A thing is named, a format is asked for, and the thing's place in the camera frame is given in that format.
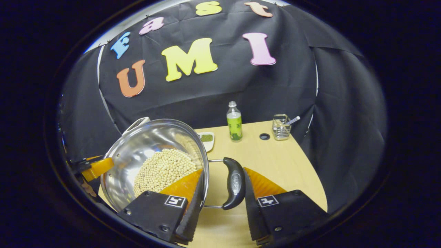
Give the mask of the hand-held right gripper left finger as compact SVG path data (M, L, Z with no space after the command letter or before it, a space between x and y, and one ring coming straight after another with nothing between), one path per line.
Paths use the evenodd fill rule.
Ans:
M118 212L124 221L169 243L187 245L193 240L204 189L199 169L155 193L140 194Z

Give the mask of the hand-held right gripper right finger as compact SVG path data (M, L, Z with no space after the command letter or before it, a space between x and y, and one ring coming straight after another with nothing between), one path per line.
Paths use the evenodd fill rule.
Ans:
M297 238L329 217L303 191L287 191L250 168L244 171L249 232L257 245Z

